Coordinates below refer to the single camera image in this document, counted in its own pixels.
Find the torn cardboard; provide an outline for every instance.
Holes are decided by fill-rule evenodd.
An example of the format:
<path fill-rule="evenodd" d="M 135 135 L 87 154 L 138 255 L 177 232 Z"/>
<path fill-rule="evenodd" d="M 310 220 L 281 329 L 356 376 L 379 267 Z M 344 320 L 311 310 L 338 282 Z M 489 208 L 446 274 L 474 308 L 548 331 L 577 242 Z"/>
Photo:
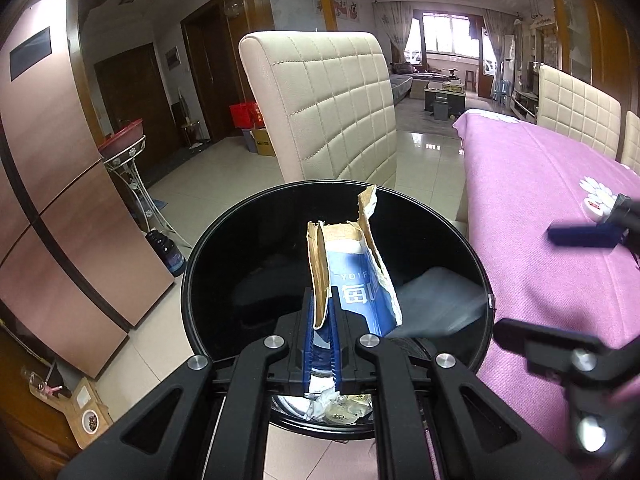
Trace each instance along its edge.
<path fill-rule="evenodd" d="M 342 309 L 362 314 L 371 333 L 384 336 L 402 325 L 396 291 L 369 226 L 377 200 L 376 186 L 367 187 L 358 195 L 357 222 L 307 225 L 315 330 L 326 320 L 332 286 Z"/>

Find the dining chair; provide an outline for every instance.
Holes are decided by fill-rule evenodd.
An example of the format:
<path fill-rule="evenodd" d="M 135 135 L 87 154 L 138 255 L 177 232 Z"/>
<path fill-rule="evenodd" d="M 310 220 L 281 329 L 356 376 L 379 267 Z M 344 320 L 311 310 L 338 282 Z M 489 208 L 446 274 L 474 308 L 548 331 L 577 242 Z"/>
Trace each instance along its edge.
<path fill-rule="evenodd" d="M 394 187 L 396 112 L 372 34 L 253 32 L 239 52 L 285 182 Z"/>
<path fill-rule="evenodd" d="M 640 118 L 631 110 L 626 113 L 625 142 L 620 162 L 640 175 Z"/>
<path fill-rule="evenodd" d="M 549 65 L 540 66 L 536 124 L 616 158 L 620 103 L 603 91 Z"/>

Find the cardboard box on floor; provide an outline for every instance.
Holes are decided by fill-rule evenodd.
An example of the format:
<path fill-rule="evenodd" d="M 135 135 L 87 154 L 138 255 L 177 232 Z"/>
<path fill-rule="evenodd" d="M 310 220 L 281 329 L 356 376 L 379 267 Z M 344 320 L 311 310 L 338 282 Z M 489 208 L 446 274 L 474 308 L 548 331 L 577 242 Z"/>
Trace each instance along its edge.
<path fill-rule="evenodd" d="M 377 201 L 376 186 L 369 186 L 358 195 L 357 222 L 307 225 L 315 330 L 326 319 L 331 286 L 338 288 L 342 309 L 362 314 L 371 333 L 384 336 L 402 324 L 396 291 L 369 226 Z"/>
<path fill-rule="evenodd" d="M 80 449 L 84 449 L 113 425 L 108 408 L 100 402 L 95 383 L 83 377 L 70 399 L 41 394 L 31 384 L 31 395 L 65 414 Z"/>
<path fill-rule="evenodd" d="M 258 149 L 258 155 L 276 156 L 266 128 L 253 128 L 251 133 L 255 139 L 255 147 Z"/>

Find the white flower pattern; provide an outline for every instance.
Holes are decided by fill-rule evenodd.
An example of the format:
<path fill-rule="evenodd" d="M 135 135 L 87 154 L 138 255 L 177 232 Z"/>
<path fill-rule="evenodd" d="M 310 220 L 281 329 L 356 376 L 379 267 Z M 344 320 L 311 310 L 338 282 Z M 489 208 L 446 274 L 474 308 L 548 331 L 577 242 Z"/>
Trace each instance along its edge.
<path fill-rule="evenodd" d="M 614 195 L 607 186 L 590 176 L 586 176 L 580 181 L 580 187 L 589 193 L 587 197 L 589 200 L 602 206 L 605 215 L 611 213 L 613 205 L 616 203 L 617 195 Z"/>

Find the metal screw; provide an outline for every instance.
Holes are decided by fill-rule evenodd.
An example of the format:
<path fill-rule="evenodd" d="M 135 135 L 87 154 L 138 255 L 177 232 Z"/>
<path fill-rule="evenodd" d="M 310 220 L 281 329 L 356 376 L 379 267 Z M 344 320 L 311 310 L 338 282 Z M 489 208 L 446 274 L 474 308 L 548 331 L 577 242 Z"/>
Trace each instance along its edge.
<path fill-rule="evenodd" d="M 280 348 L 284 345 L 284 339 L 279 335 L 270 335 L 264 338 L 264 345 L 271 349 Z"/>
<path fill-rule="evenodd" d="M 594 416 L 586 416 L 578 423 L 577 435 L 582 447 L 590 453 L 599 450 L 607 440 L 607 432 Z"/>
<path fill-rule="evenodd" d="M 365 334 L 360 336 L 360 344 L 366 348 L 373 348 L 380 344 L 380 338 L 375 334 Z"/>
<path fill-rule="evenodd" d="M 576 348 L 571 352 L 571 362 L 581 372 L 591 372 L 596 367 L 596 361 L 595 354 L 582 348 Z"/>
<path fill-rule="evenodd" d="M 456 364 L 456 358 L 451 354 L 438 354 L 436 356 L 436 362 L 441 368 L 451 368 Z"/>
<path fill-rule="evenodd" d="M 204 355 L 192 355 L 187 361 L 187 366 L 191 370 L 202 370 L 208 363 L 209 360 Z"/>

